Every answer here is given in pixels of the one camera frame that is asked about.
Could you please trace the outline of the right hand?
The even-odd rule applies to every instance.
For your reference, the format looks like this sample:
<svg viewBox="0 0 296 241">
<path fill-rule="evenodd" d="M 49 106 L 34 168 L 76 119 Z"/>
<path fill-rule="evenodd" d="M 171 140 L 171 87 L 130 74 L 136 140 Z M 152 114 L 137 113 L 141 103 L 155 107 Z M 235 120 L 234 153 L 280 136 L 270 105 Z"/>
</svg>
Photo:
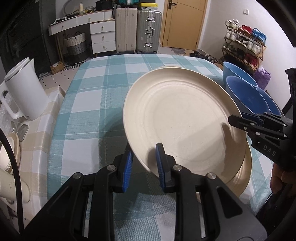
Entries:
<svg viewBox="0 0 296 241">
<path fill-rule="evenodd" d="M 283 171 L 276 163 L 273 164 L 270 188 L 274 194 L 279 192 L 284 184 L 292 185 L 291 195 L 295 195 L 296 174 L 295 172 Z"/>
</svg>

